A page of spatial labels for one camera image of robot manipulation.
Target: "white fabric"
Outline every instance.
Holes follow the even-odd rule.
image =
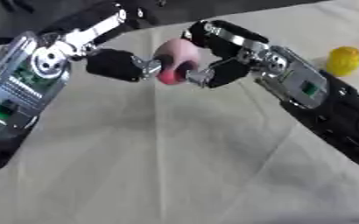
[[[359,47],[359,0],[222,19],[309,60]],[[107,46],[147,59],[188,26],[135,31]],[[251,78],[207,90],[83,68],[74,64],[70,85],[0,171],[0,224],[359,223],[359,166]],[[359,89],[359,70],[345,80]]]

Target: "robotic arm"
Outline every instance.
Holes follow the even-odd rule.
[[[25,32],[0,51],[0,169],[66,86],[72,62],[96,53],[97,45],[139,28],[139,20],[156,22],[144,8],[106,1],[40,33]]]
[[[359,94],[354,87],[319,71],[288,48],[225,21],[200,21],[183,34],[222,60],[187,71],[185,80],[218,88],[252,74],[255,82],[315,135],[359,164]]]

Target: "yellow ball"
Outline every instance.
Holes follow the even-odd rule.
[[[345,76],[359,67],[359,50],[351,46],[342,46],[329,54],[327,72],[335,76]]]

